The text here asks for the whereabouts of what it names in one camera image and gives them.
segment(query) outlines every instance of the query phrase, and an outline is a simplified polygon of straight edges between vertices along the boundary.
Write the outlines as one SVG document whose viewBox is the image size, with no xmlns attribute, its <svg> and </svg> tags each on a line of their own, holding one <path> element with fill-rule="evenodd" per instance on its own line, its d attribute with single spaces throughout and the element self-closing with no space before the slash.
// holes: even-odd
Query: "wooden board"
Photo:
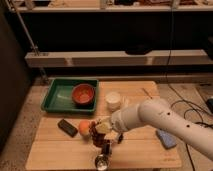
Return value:
<svg viewBox="0 0 213 171">
<path fill-rule="evenodd" d="M 76 127 L 82 118 L 102 119 L 110 115 L 104 97 L 109 91 L 118 91 L 129 105 L 148 99 L 143 88 L 153 98 L 159 98 L 154 82 L 115 81 L 100 82 L 97 110 L 93 117 L 82 115 L 45 115 L 39 125 L 35 141 L 26 164 L 27 170 L 85 170 L 95 169 L 94 159 L 100 153 L 91 140 L 83 141 L 80 135 L 70 138 L 57 123 L 65 118 Z M 107 135 L 113 139 L 115 133 Z M 176 148 L 165 150 L 155 135 L 155 128 L 145 126 L 124 134 L 121 144 L 112 149 L 110 169 L 174 168 L 181 161 Z"/>
<path fill-rule="evenodd" d="M 53 0 L 48 7 L 54 8 L 98 8 L 100 0 Z"/>
</svg>

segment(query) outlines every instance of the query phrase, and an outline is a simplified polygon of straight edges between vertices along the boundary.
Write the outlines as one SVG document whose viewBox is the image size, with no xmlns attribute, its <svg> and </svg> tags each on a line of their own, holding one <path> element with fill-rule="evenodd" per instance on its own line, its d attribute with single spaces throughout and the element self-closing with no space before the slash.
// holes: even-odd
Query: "dark wall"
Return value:
<svg viewBox="0 0 213 171">
<path fill-rule="evenodd" d="M 0 151 L 30 86 L 24 52 L 4 17 L 0 4 Z"/>
<path fill-rule="evenodd" d="M 213 12 L 134 13 L 24 13 L 22 14 L 41 51 L 126 50 L 148 44 L 154 49 L 200 49 L 213 36 Z M 24 49 L 28 41 L 17 17 L 7 14 Z"/>
</svg>

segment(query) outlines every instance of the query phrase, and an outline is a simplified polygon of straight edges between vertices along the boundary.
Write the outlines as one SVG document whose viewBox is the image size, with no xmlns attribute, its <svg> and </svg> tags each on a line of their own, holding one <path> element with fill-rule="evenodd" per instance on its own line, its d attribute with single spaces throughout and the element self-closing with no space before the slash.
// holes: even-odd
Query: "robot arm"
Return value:
<svg viewBox="0 0 213 171">
<path fill-rule="evenodd" d="M 150 99 L 114 112 L 108 118 L 109 128 L 123 133 L 145 125 L 165 130 L 213 160 L 213 131 L 187 121 L 169 108 L 163 99 Z M 104 133 L 103 127 L 97 131 Z"/>
</svg>

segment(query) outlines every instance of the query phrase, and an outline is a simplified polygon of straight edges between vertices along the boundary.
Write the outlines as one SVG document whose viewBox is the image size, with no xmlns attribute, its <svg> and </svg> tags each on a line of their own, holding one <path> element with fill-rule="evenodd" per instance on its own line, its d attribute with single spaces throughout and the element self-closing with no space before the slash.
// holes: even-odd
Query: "orange bowl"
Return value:
<svg viewBox="0 0 213 171">
<path fill-rule="evenodd" d="M 78 84 L 73 88 L 72 100 L 77 105 L 89 105 L 95 96 L 94 87 L 90 84 Z"/>
</svg>

